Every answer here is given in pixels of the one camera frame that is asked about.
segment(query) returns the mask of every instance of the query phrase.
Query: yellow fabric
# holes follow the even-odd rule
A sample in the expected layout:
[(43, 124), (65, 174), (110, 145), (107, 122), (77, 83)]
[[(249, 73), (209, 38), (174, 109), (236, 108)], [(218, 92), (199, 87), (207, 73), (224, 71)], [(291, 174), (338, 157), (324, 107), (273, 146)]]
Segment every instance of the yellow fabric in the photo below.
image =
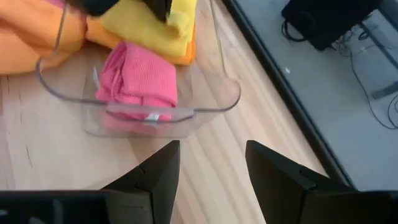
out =
[[(34, 70), (40, 56), (52, 53), (62, 9), (43, 0), (0, 0), (0, 74)], [(60, 51), (45, 64), (59, 65), (84, 41), (85, 23), (77, 15), (67, 14)]]
[[(116, 34), (105, 29), (100, 19), (95, 17), (87, 17), (87, 33), (86, 38), (94, 43), (114, 49), (122, 38)], [(183, 57), (171, 57), (168, 55), (160, 55), (168, 62), (175, 65), (189, 65), (195, 59), (196, 42), (195, 42), (195, 28), (193, 29), (192, 41), (187, 45), (185, 55)]]
[(161, 55), (183, 57), (192, 41), (197, 0), (173, 0), (167, 23), (140, 0), (120, 0), (101, 22), (107, 30)]

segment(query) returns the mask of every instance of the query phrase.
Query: folded pink cloth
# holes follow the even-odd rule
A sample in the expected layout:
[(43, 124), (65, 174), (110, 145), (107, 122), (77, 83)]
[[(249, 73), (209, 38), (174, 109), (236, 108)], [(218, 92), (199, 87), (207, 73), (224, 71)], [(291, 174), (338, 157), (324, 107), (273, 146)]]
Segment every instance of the folded pink cloth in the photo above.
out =
[[(157, 54), (130, 42), (121, 42), (110, 53), (99, 82), (96, 98), (101, 101), (168, 108), (177, 105), (175, 67)], [(169, 114), (158, 115), (160, 121), (171, 119)], [(107, 112), (104, 116), (109, 116), (103, 120), (107, 127), (118, 128), (117, 122), (111, 122), (115, 118), (121, 121), (145, 120), (149, 114)]]

